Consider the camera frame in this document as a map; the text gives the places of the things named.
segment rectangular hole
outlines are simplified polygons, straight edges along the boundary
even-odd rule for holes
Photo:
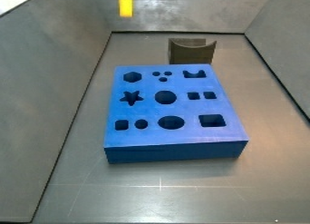
[[[225,121],[220,114],[199,115],[201,127],[220,127],[225,126]]]
[[[216,99],[215,93],[213,92],[204,92],[203,96],[205,99]]]
[[[189,100],[197,100],[200,98],[199,93],[196,92],[186,93],[186,97]]]
[[[126,120],[117,120],[114,122],[114,130],[124,131],[128,129],[128,121]]]

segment gray floor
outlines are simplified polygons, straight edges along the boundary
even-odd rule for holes
[[[169,37],[216,40],[212,68],[249,142],[236,160],[108,165],[112,70],[166,63]],[[113,34],[34,222],[308,222],[308,123],[241,35]]]

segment gray wall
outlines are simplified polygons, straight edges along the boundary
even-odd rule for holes
[[[269,0],[245,36],[310,118],[310,0]]]
[[[93,0],[30,0],[0,19],[0,221],[29,221],[109,29]]]
[[[134,0],[132,18],[117,0],[96,0],[113,31],[244,33],[267,0]]]

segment star-shaped hole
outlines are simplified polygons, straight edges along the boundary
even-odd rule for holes
[[[140,91],[134,91],[132,93],[122,92],[122,98],[120,99],[121,102],[128,102],[129,106],[134,105],[136,101],[142,101],[142,98],[138,96]]]

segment shape sorter board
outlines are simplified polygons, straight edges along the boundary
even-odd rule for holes
[[[114,69],[109,163],[237,157],[248,137],[208,64]]]

